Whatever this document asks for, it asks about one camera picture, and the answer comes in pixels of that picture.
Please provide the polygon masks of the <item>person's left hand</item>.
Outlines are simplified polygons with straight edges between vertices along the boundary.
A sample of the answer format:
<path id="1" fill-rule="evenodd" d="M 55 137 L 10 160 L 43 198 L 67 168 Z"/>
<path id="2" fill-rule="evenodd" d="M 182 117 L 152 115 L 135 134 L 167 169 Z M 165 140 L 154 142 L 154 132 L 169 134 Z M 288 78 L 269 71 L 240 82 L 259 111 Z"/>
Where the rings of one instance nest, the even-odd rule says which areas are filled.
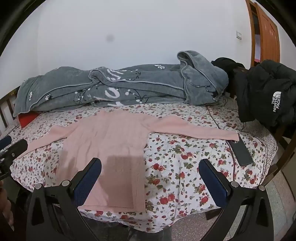
<path id="1" fill-rule="evenodd" d="M 13 226 L 14 217 L 11 211 L 11 202 L 8 200 L 7 191 L 4 189 L 4 182 L 0 182 L 1 193 L 0 193 L 0 210 L 5 220 L 10 226 Z"/>

